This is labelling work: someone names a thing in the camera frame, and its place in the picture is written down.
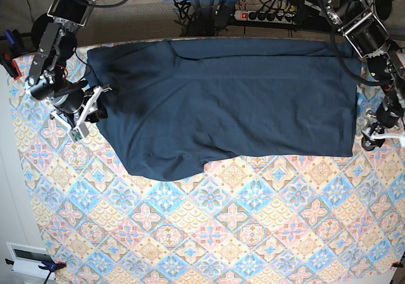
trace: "cable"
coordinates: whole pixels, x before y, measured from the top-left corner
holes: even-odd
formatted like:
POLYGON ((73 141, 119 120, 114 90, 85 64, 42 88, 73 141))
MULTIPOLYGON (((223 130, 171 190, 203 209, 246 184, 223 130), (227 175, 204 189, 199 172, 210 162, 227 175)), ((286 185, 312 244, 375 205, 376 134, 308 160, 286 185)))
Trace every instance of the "cable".
POLYGON ((173 2, 178 11, 178 20, 175 20, 175 23, 182 27, 182 33, 180 34, 180 36, 185 36, 190 29, 191 21, 195 17, 195 13, 191 15, 189 14, 190 10, 192 9, 190 1, 183 0, 173 2))
POLYGON ((68 78, 68 70, 64 66, 61 66, 61 65, 56 65, 56 66, 63 70, 63 73, 65 74, 65 76, 63 77, 63 80, 66 80, 68 78))
POLYGON ((271 10, 271 9, 273 8, 273 6, 274 6, 274 4, 275 4, 276 1, 277 1, 277 0, 268 0, 268 1, 265 2, 265 3, 261 6, 261 8, 258 9, 256 12, 257 12, 257 13, 261 12, 265 7, 268 8, 268 11, 271 10))
POLYGON ((29 0, 27 0, 27 4, 28 4, 28 8, 30 8, 30 16, 31 16, 31 20, 32 20, 32 22, 33 22, 33 23, 35 23, 35 20, 34 20, 34 18, 32 17, 31 4, 30 4, 30 1, 29 1, 29 0))
POLYGON ((332 31, 330 32, 330 45, 332 47, 333 52, 336 55, 337 61, 339 62, 339 65, 342 67, 343 71, 346 72, 347 75, 349 75, 352 79, 357 81, 358 83, 361 83, 366 86, 370 87, 378 87, 378 86, 384 86, 390 84, 392 81, 391 80, 381 80, 379 82, 370 82, 362 77, 360 77, 357 74, 354 74, 350 69, 346 66, 346 63, 343 60, 342 55, 340 54, 340 51, 337 47, 336 44, 336 26, 333 24, 333 22, 330 20, 330 17, 327 15, 327 10, 325 8, 325 5, 323 4, 322 0, 316 0, 319 4, 319 7, 321 8, 325 18, 327 19, 329 25, 332 27, 332 31))
POLYGON ((123 4, 125 4, 129 0, 122 0, 119 3, 116 3, 116 4, 89 4, 89 3, 85 2, 85 1, 82 1, 82 0, 73 0, 73 1, 75 1, 78 4, 82 4, 83 6, 90 7, 90 8, 104 8, 104 9, 106 9, 106 8, 115 8, 115 7, 118 7, 118 6, 122 6, 123 4))
POLYGON ((82 59, 80 58, 80 56, 79 56, 78 53, 77 53, 77 49, 75 50, 75 54, 76 54, 77 59, 78 59, 79 61, 81 61, 86 67, 88 67, 88 68, 90 69, 90 71, 89 71, 88 73, 86 73, 86 74, 78 81, 78 82, 80 82, 80 81, 84 80, 86 77, 88 77, 91 73, 94 73, 94 70, 93 70, 93 67, 91 67, 90 64, 86 63, 84 60, 82 60, 82 59))
MULTIPOLYGON (((268 8, 267 11, 266 11, 266 15, 267 15, 267 14, 270 12, 270 10, 272 10, 272 9, 273 9, 273 10, 276 10, 273 14, 277 15, 278 12, 280 12, 280 10, 281 10, 281 8, 282 8, 282 6, 283 6, 283 1, 285 1, 285 0, 280 0, 280 4, 278 5, 278 8, 273 8, 274 4, 275 4, 276 1, 278 1, 278 0, 273 0, 273 3, 272 3, 271 6, 269 7, 269 6, 267 6, 266 4, 269 3, 270 1, 271 1, 271 0, 265 2, 265 4, 263 5, 263 6, 266 6, 266 7, 268 8)), ((264 9, 263 6, 262 6, 260 9, 257 10, 257 13, 262 12, 262 10, 264 9)))
POLYGON ((51 276, 51 273, 52 273, 52 271, 50 271, 50 272, 48 273, 48 276, 46 277, 44 284, 46 284, 46 283, 48 282, 49 277, 51 276))

